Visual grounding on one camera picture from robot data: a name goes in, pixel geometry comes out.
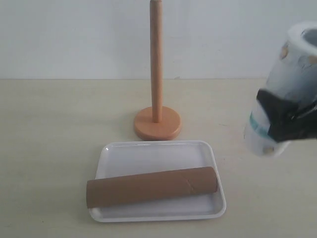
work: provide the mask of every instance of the tray rim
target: tray rim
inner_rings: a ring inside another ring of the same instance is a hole
[[[205,215],[181,215],[181,216],[146,216],[146,217],[122,217],[122,218],[98,218],[97,216],[95,216],[95,213],[98,212],[98,208],[92,208],[92,209],[88,209],[89,213],[91,215],[91,217],[97,221],[97,222],[101,222],[101,223],[120,223],[120,222],[154,222],[154,221],[185,221],[185,220],[205,220],[205,219],[214,219],[214,218],[219,218],[221,217],[226,209],[227,209],[227,203],[226,203],[226,199],[224,196],[224,192],[223,192],[223,187],[221,184],[221,179],[219,176],[219,172],[218,172],[218,168],[217,168],[217,164],[214,158],[214,153],[213,153],[213,149],[212,147],[205,141],[202,140],[172,140],[172,141],[122,141],[122,142],[112,142],[107,144],[100,153],[100,157],[98,160],[98,166],[96,169],[96,176],[95,179],[97,177],[97,171],[99,168],[99,163],[101,160],[101,156],[103,154],[103,152],[109,148],[109,147],[114,147],[116,145],[119,144],[140,144],[140,145],[144,145],[144,144],[161,144],[161,145],[171,145],[171,144],[189,144],[189,143],[202,143],[204,145],[206,145],[211,153],[211,159],[213,161],[213,169],[216,173],[217,176],[217,180],[218,180],[218,189],[220,191],[220,195],[221,195],[221,199],[222,199],[222,209],[215,214],[205,214]]]

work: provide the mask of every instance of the table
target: table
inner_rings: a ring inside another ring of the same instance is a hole
[[[183,120],[179,140],[214,150],[227,211],[219,219],[101,224],[85,207],[102,148],[139,140],[149,80],[0,81],[0,235],[11,237],[316,237],[317,143],[278,158],[251,154],[243,129],[263,79],[165,80],[164,104]]]

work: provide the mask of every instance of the wooden pole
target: wooden pole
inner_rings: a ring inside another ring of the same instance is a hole
[[[153,122],[162,121],[162,1],[150,1],[151,90]]]

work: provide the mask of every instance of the plastic tray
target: plastic tray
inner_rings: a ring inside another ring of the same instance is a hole
[[[226,201],[211,147],[203,141],[116,142],[101,152],[96,179],[212,166],[214,194],[89,209],[98,222],[172,221],[217,218]]]

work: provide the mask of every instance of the paper towel holder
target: paper towel holder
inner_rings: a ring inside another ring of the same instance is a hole
[[[150,0],[152,106],[138,112],[134,131],[142,140],[172,140],[181,130],[180,115],[163,106],[162,98],[162,1]]]

